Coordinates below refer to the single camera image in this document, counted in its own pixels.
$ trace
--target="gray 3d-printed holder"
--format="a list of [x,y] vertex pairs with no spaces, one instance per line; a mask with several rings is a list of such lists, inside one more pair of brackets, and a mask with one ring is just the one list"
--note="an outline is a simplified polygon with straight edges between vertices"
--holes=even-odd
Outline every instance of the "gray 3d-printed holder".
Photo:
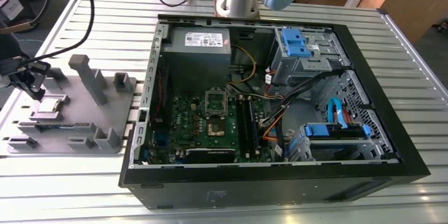
[[103,77],[88,66],[85,55],[72,55],[69,66],[79,76],[51,69],[44,99],[31,107],[29,120],[20,121],[23,135],[9,138],[11,153],[113,154],[121,149],[136,79],[127,73]]

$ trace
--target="green motherboard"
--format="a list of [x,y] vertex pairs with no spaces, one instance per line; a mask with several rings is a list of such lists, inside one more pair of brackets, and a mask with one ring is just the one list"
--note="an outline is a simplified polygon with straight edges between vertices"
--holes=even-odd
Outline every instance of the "green motherboard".
[[[272,150],[269,145],[259,146],[255,155],[241,153],[239,137],[237,103],[243,97],[224,97],[217,94],[204,96],[185,97],[176,96],[172,101],[171,111],[171,129],[165,136],[167,146],[157,148],[157,157],[164,164],[183,163],[185,150],[192,148],[208,148],[213,150],[236,151],[232,163],[257,163],[269,162],[272,159]],[[251,114],[256,127],[259,120],[264,117],[264,108],[261,99],[251,99]],[[208,111],[225,111],[221,115],[211,115]]]

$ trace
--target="aluminum table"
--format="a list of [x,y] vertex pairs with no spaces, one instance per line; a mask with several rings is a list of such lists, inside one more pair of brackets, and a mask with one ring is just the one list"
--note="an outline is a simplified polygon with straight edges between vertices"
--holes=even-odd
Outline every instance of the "aluminum table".
[[[96,18],[88,41],[49,59],[68,67],[72,54],[91,58],[104,76],[116,71],[143,81],[157,14],[213,14],[212,0],[192,0],[169,8],[157,0],[95,0]],[[5,133],[29,105],[15,91],[0,112],[0,222],[116,221],[141,223],[440,223],[448,220],[448,95],[391,18],[373,9],[293,4],[281,12],[260,6],[263,19],[344,24],[397,111],[432,175],[376,192],[355,202],[221,209],[148,210],[117,186],[124,148],[116,155],[12,155]],[[72,45],[84,35],[89,1],[68,6],[37,53]],[[139,106],[137,85],[133,106]],[[129,121],[136,120],[136,110]]]

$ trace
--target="ram slot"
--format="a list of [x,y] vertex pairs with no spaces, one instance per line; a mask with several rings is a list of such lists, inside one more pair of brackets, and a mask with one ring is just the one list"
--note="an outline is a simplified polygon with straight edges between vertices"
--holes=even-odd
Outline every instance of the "ram slot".
[[251,123],[251,106],[249,101],[243,97],[236,103],[236,118],[237,118],[237,139],[240,141],[241,158],[249,158],[255,155],[253,147],[253,128]]
[[253,111],[253,105],[252,105],[252,100],[247,100],[247,107],[249,109],[249,123],[251,123],[251,139],[252,139],[252,144],[251,144],[251,156],[257,154],[256,150],[259,149],[259,134],[257,134],[257,122],[255,119],[255,111]]

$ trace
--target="floor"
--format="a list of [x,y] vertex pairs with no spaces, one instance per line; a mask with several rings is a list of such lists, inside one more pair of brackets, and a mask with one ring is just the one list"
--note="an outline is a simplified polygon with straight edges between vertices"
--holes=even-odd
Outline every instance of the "floor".
[[[68,0],[51,0],[49,9],[39,27],[28,33],[17,34],[21,48],[29,55],[36,54],[67,2]],[[39,12],[41,5],[43,1],[32,3],[35,12]],[[443,84],[448,87],[448,72],[445,71],[448,67],[448,31],[440,34],[436,32],[436,28],[432,28],[416,43],[415,48],[424,57]],[[11,89],[0,90],[0,108],[9,94]]]

